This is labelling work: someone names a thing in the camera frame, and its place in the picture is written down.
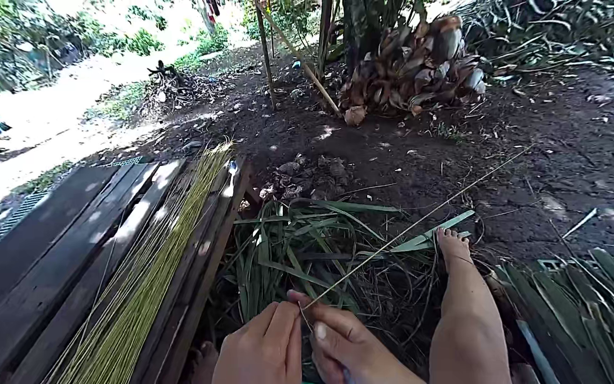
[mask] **bundle of fibers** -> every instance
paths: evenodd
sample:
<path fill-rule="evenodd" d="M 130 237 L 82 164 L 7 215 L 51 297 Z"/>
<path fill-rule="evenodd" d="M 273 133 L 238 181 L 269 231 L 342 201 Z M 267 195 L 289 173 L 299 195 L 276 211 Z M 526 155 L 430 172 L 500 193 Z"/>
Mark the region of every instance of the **bundle of fibers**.
<path fill-rule="evenodd" d="M 130 250 L 45 383 L 126 384 L 130 381 L 188 239 L 200 221 L 210 186 L 229 160 L 231 145 L 226 143 L 206 150 L 189 180 L 190 188 L 184 188 L 179 196 L 177 191 L 172 191 L 158 211 L 161 219 L 157 221 L 156 214 L 157 222 Z M 93 315 L 99 307 L 104 310 L 96 319 Z"/>

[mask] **coconut husk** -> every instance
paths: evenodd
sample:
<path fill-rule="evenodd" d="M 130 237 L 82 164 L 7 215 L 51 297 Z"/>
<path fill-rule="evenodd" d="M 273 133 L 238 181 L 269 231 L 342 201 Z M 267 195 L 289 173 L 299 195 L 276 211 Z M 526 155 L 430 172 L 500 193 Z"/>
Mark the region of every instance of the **coconut husk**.
<path fill-rule="evenodd" d="M 383 31 L 375 52 L 368 52 L 340 89 L 340 108 L 350 126 L 367 112 L 422 113 L 423 103 L 460 105 L 484 95 L 480 56 L 468 54 L 459 16 L 421 20 Z"/>

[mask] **hand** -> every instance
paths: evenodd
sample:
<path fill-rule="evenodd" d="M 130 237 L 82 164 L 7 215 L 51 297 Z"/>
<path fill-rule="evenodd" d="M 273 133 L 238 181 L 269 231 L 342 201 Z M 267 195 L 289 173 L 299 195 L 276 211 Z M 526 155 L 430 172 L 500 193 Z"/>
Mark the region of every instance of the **hand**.
<path fill-rule="evenodd" d="M 238 331 L 226 336 L 213 384 L 300 384 L 300 309 L 271 303 Z"/>
<path fill-rule="evenodd" d="M 311 299 L 303 293 L 288 291 L 288 299 L 302 308 Z M 312 360 L 326 384 L 419 384 L 405 367 L 350 311 L 315 303 L 305 315 L 314 321 Z"/>

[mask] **leg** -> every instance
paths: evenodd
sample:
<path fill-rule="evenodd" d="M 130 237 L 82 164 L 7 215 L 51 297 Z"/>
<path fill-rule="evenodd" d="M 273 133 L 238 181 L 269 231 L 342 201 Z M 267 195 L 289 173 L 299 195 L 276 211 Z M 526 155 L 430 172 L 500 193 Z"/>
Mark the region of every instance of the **leg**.
<path fill-rule="evenodd" d="M 431 344 L 431 383 L 509 384 L 506 341 L 499 311 L 478 269 L 468 239 L 437 231 L 449 283 Z"/>

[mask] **bare foot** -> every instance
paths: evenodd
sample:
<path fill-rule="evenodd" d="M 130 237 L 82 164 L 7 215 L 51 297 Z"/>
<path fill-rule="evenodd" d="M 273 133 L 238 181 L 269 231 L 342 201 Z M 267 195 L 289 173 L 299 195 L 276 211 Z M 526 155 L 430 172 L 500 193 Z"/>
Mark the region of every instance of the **bare foot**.
<path fill-rule="evenodd" d="M 455 262 L 468 262 L 473 264 L 471 251 L 468 248 L 467 237 L 459 239 L 457 231 L 438 228 L 437 242 L 439 243 L 439 249 L 442 250 L 442 254 L 444 255 L 447 271 L 449 270 L 449 266 Z"/>
<path fill-rule="evenodd" d="M 200 349 L 194 350 L 193 375 L 191 384 L 211 384 L 212 374 L 215 372 L 217 358 L 219 357 L 215 345 L 204 342 Z"/>

